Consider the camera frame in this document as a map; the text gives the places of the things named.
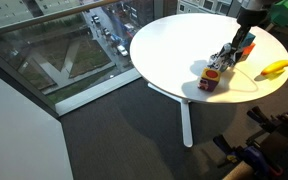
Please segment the toy banana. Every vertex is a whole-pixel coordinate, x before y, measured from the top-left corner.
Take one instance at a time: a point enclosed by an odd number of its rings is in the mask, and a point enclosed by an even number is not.
[[[288,66],[288,60],[279,60],[263,69],[261,75],[265,76],[271,73],[280,74],[285,71],[284,67]]]

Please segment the window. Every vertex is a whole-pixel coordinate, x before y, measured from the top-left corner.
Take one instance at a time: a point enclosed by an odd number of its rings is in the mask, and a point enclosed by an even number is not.
[[[208,9],[208,10],[212,10],[213,2],[205,0],[203,7]]]
[[[184,5],[180,5],[180,11],[184,11],[184,9],[185,9],[185,6]]]
[[[220,8],[220,13],[227,14],[229,8],[230,8],[229,5],[227,5],[227,4],[222,4],[222,5],[221,5],[221,8]]]

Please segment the table top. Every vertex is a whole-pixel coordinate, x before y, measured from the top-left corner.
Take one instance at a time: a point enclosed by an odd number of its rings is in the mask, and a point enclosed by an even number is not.
[[[222,73],[213,92],[197,88],[209,57],[231,42],[240,27],[235,18],[214,14],[180,14],[144,26],[134,36],[130,55],[144,79],[174,96],[206,103],[238,103],[264,97],[288,79],[285,72],[273,80],[260,72],[277,60],[288,60],[284,46],[268,32],[252,27],[256,46],[246,61]]]

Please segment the table leg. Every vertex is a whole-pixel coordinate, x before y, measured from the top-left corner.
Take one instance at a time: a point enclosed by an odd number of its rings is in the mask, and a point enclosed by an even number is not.
[[[193,137],[192,137],[192,128],[191,128],[191,119],[190,119],[190,110],[189,110],[189,101],[173,96],[171,94],[162,91],[161,89],[155,87],[151,83],[148,83],[148,87],[154,89],[155,91],[168,96],[169,98],[174,99],[175,101],[181,103],[181,114],[182,114],[182,130],[183,130],[183,142],[186,147],[192,147]]]

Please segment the gray carpet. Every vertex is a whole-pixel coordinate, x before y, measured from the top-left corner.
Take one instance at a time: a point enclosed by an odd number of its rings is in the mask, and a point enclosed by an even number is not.
[[[272,32],[288,50],[288,36]],[[194,145],[182,140],[180,105],[136,80],[63,117],[75,180],[216,180],[224,154],[212,142],[223,134],[243,145],[260,127],[246,116],[253,106],[267,115],[288,111],[288,81],[262,99],[241,104],[190,104]]]

